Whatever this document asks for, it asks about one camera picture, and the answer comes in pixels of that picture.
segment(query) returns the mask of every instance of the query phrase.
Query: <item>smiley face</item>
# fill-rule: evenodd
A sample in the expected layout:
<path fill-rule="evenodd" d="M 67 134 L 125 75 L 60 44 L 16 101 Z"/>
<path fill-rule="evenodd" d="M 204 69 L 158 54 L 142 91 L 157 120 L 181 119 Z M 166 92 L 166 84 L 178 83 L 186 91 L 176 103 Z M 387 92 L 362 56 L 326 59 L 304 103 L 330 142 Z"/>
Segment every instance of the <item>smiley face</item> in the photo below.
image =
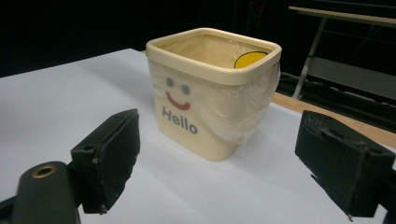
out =
<path fill-rule="evenodd" d="M 175 81 L 174 81 L 172 78 L 168 77 L 168 78 L 166 79 L 166 85 L 167 85 L 168 87 L 170 87 L 170 88 L 174 88 L 174 87 L 175 87 Z M 182 85 L 182 86 L 181 86 L 181 92 L 182 92 L 184 95 L 190 95 L 190 87 L 187 86 L 187 85 Z M 166 91 L 166 98 L 167 98 L 168 101 L 169 101 L 172 105 L 174 105 L 177 109 L 180 109 L 180 110 L 188 110 L 188 109 L 190 109 L 190 107 L 191 107 L 191 105 L 190 105 L 189 102 L 179 103 L 179 102 L 177 102 L 176 100 L 174 100 L 174 99 L 172 98 L 172 95 L 171 95 L 171 93 L 170 93 L 169 91 Z"/>

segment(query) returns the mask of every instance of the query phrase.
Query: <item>yellow object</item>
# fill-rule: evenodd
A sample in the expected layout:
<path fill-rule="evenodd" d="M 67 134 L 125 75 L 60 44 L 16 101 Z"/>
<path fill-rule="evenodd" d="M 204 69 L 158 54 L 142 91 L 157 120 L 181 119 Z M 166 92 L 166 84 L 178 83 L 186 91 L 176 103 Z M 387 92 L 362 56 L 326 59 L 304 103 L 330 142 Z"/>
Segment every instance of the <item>yellow object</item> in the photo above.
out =
<path fill-rule="evenodd" d="M 252 63 L 257 62 L 258 60 L 262 59 L 266 55 L 267 55 L 266 53 L 259 52 L 259 51 L 243 54 L 236 60 L 234 67 L 235 68 L 246 67 L 248 65 L 251 65 Z"/>

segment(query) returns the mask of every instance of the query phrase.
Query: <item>white table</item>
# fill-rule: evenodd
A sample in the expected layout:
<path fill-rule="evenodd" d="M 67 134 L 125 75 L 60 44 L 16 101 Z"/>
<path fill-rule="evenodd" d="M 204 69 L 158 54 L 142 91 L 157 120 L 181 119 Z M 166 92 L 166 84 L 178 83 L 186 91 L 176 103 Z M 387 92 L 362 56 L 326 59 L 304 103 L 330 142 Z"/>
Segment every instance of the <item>white table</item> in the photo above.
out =
<path fill-rule="evenodd" d="M 350 223 L 294 154 L 301 115 L 271 104 L 226 161 L 205 161 L 156 125 L 146 56 L 126 49 L 0 79 L 0 201 L 20 175 L 70 150 L 109 116 L 137 108 L 141 153 L 112 209 L 88 223 Z M 382 223 L 381 206 L 372 218 Z"/>

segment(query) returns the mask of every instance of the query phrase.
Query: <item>square bucket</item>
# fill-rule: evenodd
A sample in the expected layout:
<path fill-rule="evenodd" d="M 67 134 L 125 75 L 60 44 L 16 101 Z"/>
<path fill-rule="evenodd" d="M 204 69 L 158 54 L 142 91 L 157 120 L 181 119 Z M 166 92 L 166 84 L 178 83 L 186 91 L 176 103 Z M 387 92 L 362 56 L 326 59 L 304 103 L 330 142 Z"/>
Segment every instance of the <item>square bucket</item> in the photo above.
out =
<path fill-rule="evenodd" d="M 211 28 L 146 45 L 159 129 L 208 161 L 254 133 L 280 78 L 281 47 Z"/>

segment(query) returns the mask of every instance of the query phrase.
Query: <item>plastic container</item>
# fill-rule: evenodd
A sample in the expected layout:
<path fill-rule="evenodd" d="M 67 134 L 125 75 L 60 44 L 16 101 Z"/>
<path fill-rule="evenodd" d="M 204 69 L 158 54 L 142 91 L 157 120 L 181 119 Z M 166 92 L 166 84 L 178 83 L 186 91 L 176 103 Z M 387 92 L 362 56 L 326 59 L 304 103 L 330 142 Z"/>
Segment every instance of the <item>plastic container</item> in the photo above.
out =
<path fill-rule="evenodd" d="M 235 68 L 250 52 L 264 57 Z M 280 77 L 279 45 L 210 28 L 150 40 L 146 53 L 160 131 L 209 161 L 246 143 Z"/>

